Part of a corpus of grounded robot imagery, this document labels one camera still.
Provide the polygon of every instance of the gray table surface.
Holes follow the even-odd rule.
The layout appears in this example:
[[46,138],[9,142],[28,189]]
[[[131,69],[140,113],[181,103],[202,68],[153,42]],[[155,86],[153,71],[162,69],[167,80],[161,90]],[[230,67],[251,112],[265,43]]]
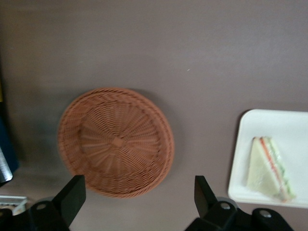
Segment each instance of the gray table surface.
[[[129,200],[87,191],[74,231],[184,230],[197,217],[195,175],[227,196],[243,112],[308,110],[304,0],[3,0],[0,55],[21,163],[0,194],[35,202],[69,181],[57,150],[58,123],[70,102],[91,89],[136,90],[170,122],[176,152],[166,179]],[[307,209],[266,207],[307,230]]]

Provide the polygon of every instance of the white tray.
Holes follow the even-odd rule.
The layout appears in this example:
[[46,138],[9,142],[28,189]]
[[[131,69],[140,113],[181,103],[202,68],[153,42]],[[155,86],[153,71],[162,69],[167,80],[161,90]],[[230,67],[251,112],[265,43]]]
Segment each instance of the white tray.
[[[270,136],[277,142],[296,198],[281,201],[246,187],[252,139]],[[308,113],[254,109],[240,122],[229,183],[229,197],[236,202],[308,208]]]

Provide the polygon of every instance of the white object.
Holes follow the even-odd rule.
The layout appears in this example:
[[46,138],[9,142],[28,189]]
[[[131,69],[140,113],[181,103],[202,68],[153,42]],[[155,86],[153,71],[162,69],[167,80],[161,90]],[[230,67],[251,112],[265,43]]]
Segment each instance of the white object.
[[[281,202],[249,189],[247,173],[254,137],[273,137],[296,194]],[[308,113],[250,110],[242,116],[228,194],[236,202],[308,208]]]
[[253,138],[247,187],[285,202],[296,197],[273,138]]
[[9,208],[13,215],[18,215],[26,210],[27,197],[25,196],[0,196],[0,208]]

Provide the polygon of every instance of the screw hole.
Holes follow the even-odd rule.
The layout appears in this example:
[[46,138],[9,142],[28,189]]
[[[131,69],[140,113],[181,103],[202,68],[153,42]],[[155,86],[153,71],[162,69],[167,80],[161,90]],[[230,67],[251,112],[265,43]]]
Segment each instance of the screw hole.
[[271,218],[271,214],[266,210],[260,210],[260,214],[265,218]]
[[41,210],[41,209],[44,209],[46,208],[46,204],[40,204],[37,206],[37,210]]
[[223,209],[230,209],[230,205],[227,204],[227,203],[221,203],[220,206],[223,208]]

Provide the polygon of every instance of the sandwich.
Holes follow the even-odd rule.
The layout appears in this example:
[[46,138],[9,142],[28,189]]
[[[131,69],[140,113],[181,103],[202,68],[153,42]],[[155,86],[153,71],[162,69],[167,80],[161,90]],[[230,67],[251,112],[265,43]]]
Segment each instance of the sandwich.
[[275,141],[270,137],[254,137],[247,187],[283,202],[295,198]]

